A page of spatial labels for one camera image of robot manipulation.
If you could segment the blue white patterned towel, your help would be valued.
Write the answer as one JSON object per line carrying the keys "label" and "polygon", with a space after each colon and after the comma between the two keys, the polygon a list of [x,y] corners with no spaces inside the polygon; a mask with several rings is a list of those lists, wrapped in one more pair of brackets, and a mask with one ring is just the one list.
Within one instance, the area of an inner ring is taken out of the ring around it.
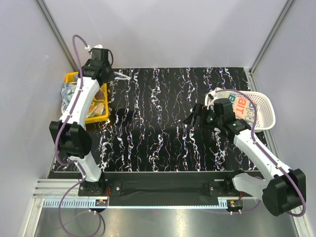
{"label": "blue white patterned towel", "polygon": [[72,96],[76,90],[77,83],[71,82],[71,83],[64,83],[61,88],[61,112],[64,113],[72,99]]}

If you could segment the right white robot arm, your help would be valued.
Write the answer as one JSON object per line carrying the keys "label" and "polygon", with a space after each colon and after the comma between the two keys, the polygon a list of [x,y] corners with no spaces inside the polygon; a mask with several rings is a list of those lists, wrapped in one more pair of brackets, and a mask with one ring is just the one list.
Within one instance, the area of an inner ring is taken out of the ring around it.
{"label": "right white robot arm", "polygon": [[251,130],[243,119],[237,119],[228,99],[217,99],[211,109],[195,104],[184,124],[202,129],[218,129],[230,142],[244,152],[263,176],[258,179],[243,171],[228,177],[224,190],[235,196],[247,193],[261,202],[273,215],[288,213],[302,217],[306,213],[306,176],[300,169],[291,169],[278,159]]}

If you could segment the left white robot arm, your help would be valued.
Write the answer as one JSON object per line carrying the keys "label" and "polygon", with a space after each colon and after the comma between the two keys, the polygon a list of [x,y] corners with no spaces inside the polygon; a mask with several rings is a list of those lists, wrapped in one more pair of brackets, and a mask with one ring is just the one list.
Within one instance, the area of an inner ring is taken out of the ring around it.
{"label": "left white robot arm", "polygon": [[112,52],[102,45],[89,50],[91,57],[79,70],[77,85],[69,105],[58,121],[52,121],[49,131],[55,144],[60,165],[75,164],[82,180],[82,195],[101,196],[107,188],[105,177],[91,153],[92,140],[84,125],[90,104],[99,89],[114,78],[109,57]]}

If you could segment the folded colourful lettered towel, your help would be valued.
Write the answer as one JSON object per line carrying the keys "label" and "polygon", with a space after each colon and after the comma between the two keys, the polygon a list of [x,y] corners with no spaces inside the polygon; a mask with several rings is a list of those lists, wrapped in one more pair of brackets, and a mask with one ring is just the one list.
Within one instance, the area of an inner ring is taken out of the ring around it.
{"label": "folded colourful lettered towel", "polygon": [[258,111],[260,106],[258,105],[258,96],[254,93],[241,92],[246,95],[255,105],[249,102],[249,100],[242,94],[236,91],[225,91],[221,88],[215,89],[215,96],[219,98],[227,98],[233,106],[233,111],[238,119],[245,120],[250,126],[253,125],[255,119],[255,111]]}

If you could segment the pile of orange grey cloths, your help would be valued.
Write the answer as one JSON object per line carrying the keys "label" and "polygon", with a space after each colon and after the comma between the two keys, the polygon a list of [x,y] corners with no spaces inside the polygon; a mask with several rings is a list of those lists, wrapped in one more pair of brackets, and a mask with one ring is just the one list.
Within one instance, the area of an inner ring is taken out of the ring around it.
{"label": "pile of orange grey cloths", "polygon": [[89,110],[86,114],[86,118],[99,117],[106,114],[106,95],[102,89],[99,89],[95,94]]}

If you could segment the yellow plastic bin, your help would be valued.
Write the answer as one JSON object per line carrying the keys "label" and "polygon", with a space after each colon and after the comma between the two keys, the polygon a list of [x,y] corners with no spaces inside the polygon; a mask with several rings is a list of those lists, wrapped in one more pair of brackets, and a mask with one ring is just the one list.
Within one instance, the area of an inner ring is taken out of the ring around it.
{"label": "yellow plastic bin", "polygon": [[81,125],[106,121],[109,117],[107,85],[96,80],[83,78],[83,86],[78,72],[68,73],[62,89],[64,97],[61,120],[71,116],[69,123]]}

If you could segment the white plastic basket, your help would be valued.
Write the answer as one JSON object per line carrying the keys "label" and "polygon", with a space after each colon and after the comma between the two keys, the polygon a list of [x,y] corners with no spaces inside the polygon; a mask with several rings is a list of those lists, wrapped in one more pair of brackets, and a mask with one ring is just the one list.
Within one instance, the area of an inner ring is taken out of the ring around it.
{"label": "white plastic basket", "polygon": [[[224,89],[225,91],[236,91],[236,90],[230,90],[230,89]],[[262,132],[264,130],[269,130],[274,127],[276,123],[276,117],[275,112],[273,109],[273,106],[271,104],[271,101],[269,98],[264,95],[263,93],[256,92],[256,91],[247,91],[247,93],[254,93],[258,96],[258,105],[260,106],[258,111],[255,111],[255,119],[254,122],[256,123],[254,131],[256,133]],[[204,105],[207,107],[213,106],[214,101],[216,99],[220,99],[219,97],[215,96],[216,92],[215,89],[208,92],[204,99]],[[246,96],[244,95],[249,102],[254,106],[254,103]]]}

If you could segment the black marble pattern mat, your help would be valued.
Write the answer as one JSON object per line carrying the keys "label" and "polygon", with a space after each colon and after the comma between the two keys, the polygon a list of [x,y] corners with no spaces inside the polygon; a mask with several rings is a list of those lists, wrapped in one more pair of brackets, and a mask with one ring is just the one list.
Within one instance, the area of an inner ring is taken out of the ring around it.
{"label": "black marble pattern mat", "polygon": [[86,125],[105,172],[255,170],[217,132],[184,125],[196,103],[219,87],[248,90],[243,68],[130,68],[107,84],[109,118]]}

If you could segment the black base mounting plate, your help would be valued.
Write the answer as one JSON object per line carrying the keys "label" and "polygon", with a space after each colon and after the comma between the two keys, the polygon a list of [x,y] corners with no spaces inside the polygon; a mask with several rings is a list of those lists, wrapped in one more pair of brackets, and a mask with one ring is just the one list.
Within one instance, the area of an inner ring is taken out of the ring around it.
{"label": "black base mounting plate", "polygon": [[233,171],[181,172],[106,172],[102,189],[83,183],[79,196],[109,198],[110,207],[188,207],[208,208],[227,197],[220,190],[223,180]]}

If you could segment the aluminium frame rail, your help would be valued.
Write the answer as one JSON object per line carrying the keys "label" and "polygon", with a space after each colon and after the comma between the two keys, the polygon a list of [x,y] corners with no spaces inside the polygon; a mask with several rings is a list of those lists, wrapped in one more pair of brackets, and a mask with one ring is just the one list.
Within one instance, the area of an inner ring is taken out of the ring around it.
{"label": "aluminium frame rail", "polygon": [[39,179],[33,198],[61,198],[77,183],[78,180],[75,179]]}

